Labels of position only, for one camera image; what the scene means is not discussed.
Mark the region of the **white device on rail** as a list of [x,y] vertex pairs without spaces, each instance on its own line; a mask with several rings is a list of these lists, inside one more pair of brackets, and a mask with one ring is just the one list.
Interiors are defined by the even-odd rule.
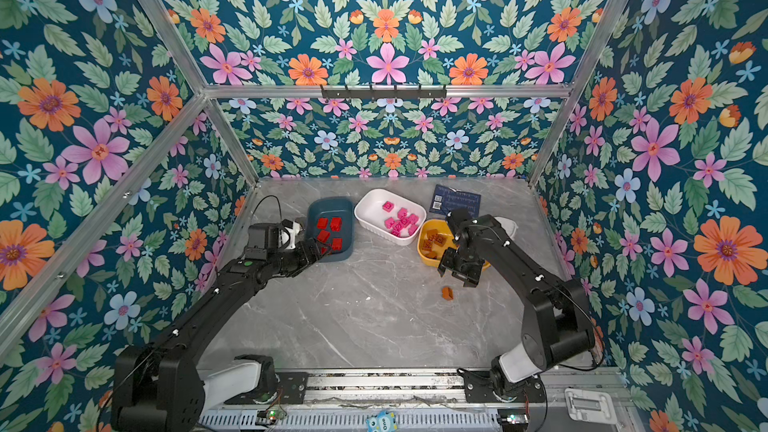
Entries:
[[618,424],[613,399],[605,392],[566,388],[565,403],[572,420],[606,425]]

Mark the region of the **teal plastic container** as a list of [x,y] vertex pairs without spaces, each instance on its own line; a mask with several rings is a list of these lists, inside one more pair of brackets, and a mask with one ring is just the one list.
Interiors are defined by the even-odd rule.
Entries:
[[307,210],[307,235],[320,241],[324,262],[344,261],[351,255],[354,228],[354,207],[347,197],[319,199]]

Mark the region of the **black hook rail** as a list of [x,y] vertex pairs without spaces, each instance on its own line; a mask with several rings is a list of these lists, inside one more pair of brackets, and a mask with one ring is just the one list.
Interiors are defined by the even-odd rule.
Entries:
[[443,99],[448,97],[446,87],[434,86],[328,86],[320,87],[324,99]]

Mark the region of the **blue owl toy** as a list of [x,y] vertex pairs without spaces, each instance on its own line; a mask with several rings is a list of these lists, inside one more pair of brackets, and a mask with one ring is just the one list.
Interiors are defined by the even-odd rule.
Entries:
[[366,419],[368,432],[396,432],[399,427],[393,412],[381,411]]

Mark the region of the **pink lego brick cluster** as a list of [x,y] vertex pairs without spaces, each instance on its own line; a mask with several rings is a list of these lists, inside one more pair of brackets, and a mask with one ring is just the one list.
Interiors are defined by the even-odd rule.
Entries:
[[385,220],[384,225],[386,230],[395,237],[401,235],[403,223],[400,220],[396,220],[394,217],[389,217]]

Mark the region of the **small white round dish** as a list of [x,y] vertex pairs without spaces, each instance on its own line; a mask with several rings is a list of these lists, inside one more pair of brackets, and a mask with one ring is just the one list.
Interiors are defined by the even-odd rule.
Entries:
[[495,219],[500,224],[501,228],[503,229],[505,234],[509,237],[509,239],[513,240],[518,230],[517,223],[511,219],[500,217],[500,216],[495,216]]

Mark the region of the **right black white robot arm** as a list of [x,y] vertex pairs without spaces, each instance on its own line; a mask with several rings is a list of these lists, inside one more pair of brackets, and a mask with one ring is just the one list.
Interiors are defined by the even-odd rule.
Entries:
[[491,215],[474,218],[460,208],[446,219],[456,246],[443,253],[438,272],[476,287],[488,264],[523,305],[518,343],[494,358],[489,371],[496,396],[512,399],[533,377],[594,348],[589,299],[578,280],[561,279],[539,265]]

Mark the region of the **pink double lego brick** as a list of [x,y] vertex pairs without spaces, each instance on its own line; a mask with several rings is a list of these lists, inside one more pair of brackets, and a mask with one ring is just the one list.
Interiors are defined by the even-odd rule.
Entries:
[[417,214],[412,213],[406,208],[400,208],[397,212],[398,223],[403,227],[417,224],[419,217]]

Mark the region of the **yellow plastic container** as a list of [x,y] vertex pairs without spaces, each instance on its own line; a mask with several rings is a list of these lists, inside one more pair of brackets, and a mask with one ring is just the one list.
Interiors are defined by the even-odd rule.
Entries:
[[457,249],[447,222],[439,219],[424,222],[417,246],[422,262],[430,267],[439,265],[446,250]]

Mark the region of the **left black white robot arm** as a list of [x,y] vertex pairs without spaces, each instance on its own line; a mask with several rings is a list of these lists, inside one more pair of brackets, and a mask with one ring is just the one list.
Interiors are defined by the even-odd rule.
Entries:
[[201,376],[198,363],[230,318],[274,278],[295,277],[330,248],[310,238],[291,249],[260,250],[228,262],[211,288],[144,347],[115,362],[110,424],[116,431],[190,431],[210,408],[244,394],[279,394],[272,358],[240,355]]

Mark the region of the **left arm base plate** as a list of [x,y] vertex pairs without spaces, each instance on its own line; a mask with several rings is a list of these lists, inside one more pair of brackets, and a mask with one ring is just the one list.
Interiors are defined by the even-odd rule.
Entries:
[[274,379],[262,380],[254,390],[240,394],[237,399],[241,403],[254,405],[303,404],[308,379],[306,372],[278,371]]

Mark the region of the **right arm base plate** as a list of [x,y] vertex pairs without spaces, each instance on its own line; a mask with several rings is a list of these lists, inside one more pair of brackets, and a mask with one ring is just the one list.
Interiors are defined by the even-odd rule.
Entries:
[[463,380],[465,400],[468,403],[544,404],[547,401],[545,385],[536,375],[512,383],[495,370],[457,368],[456,372]]

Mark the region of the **dark blue printed card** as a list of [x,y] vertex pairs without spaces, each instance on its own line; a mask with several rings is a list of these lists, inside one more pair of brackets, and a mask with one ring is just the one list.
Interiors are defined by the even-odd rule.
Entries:
[[480,215],[481,196],[472,192],[436,185],[430,200],[429,212],[446,216],[454,209],[467,209],[474,218]]

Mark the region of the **white plastic container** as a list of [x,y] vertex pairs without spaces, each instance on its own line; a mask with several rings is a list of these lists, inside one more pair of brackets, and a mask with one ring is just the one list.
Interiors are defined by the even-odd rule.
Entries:
[[[391,212],[386,212],[382,209],[382,206],[386,201],[391,201],[395,205]],[[408,234],[408,228],[410,226],[403,227],[399,237],[395,237],[386,230],[384,225],[385,220],[389,217],[394,217],[398,220],[397,212],[400,208],[406,208],[418,215],[418,231],[414,235]],[[410,245],[418,237],[427,218],[426,210],[421,205],[381,188],[369,191],[356,205],[354,214],[365,230],[385,241],[392,242],[399,246]]]

